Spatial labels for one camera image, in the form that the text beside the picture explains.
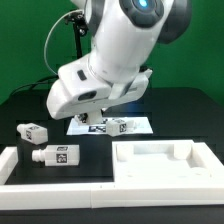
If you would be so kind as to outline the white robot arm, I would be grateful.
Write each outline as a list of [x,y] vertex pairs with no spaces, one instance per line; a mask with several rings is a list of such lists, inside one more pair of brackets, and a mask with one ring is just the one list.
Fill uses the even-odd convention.
[[91,52],[58,70],[46,104],[52,118],[87,124],[102,111],[142,97],[152,74],[142,70],[157,43],[179,38],[191,21],[191,0],[71,0],[92,34]]

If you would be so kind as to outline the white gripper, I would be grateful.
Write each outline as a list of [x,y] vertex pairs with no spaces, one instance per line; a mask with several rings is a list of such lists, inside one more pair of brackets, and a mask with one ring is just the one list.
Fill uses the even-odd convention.
[[52,85],[46,101],[52,118],[58,120],[77,115],[77,122],[86,124],[88,118],[86,113],[141,98],[152,74],[151,69],[144,69],[138,73],[125,95],[110,99],[112,87],[91,74],[87,61],[88,57],[84,56],[58,70],[59,79]]

